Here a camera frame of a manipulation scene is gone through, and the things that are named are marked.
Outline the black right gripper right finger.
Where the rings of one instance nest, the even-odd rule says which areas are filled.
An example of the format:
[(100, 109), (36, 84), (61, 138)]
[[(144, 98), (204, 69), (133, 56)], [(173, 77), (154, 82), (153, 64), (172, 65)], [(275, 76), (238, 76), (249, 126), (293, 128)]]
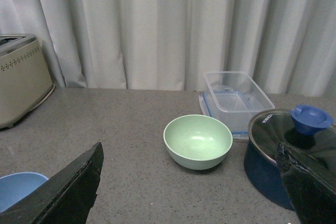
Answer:
[(299, 221), (335, 223), (335, 174), (284, 142), (278, 144), (276, 162)]

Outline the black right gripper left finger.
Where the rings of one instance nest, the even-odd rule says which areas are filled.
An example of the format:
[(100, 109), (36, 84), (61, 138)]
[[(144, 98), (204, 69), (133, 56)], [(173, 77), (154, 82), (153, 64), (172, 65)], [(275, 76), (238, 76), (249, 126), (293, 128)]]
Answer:
[(1, 223), (86, 223), (104, 160), (100, 142), (1, 213)]

